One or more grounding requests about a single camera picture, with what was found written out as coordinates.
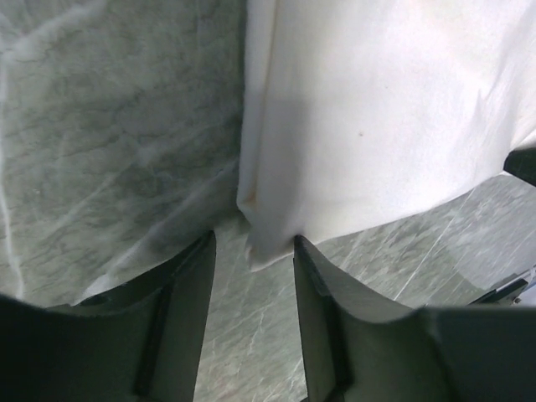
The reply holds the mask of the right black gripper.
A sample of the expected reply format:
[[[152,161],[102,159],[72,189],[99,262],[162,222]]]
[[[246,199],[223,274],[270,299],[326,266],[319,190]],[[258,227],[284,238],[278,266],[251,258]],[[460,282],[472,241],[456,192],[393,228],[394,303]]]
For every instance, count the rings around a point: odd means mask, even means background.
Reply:
[[[530,147],[508,154],[503,170],[525,183],[536,186],[536,148]]]

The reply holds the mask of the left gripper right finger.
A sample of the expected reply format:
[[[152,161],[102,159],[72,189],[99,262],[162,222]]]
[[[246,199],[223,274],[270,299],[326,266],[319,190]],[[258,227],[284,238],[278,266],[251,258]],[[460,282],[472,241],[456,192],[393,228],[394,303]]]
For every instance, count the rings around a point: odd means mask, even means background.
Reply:
[[[528,273],[464,307],[410,308],[294,239],[310,401],[532,401],[535,310]]]

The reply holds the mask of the cream white t-shirt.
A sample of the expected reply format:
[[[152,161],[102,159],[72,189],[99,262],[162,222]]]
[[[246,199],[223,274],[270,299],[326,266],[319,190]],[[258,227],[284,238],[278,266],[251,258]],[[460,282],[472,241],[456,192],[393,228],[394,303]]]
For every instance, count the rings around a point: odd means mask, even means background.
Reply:
[[[250,1],[237,204],[262,270],[447,203],[535,144],[532,1]]]

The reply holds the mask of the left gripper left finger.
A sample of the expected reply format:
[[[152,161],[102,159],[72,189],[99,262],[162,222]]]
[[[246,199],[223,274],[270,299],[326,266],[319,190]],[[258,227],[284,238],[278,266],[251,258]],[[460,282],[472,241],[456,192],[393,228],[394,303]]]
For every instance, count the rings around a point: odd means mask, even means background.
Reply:
[[[215,256],[208,232],[171,260],[74,306],[3,296],[2,400],[192,400]]]

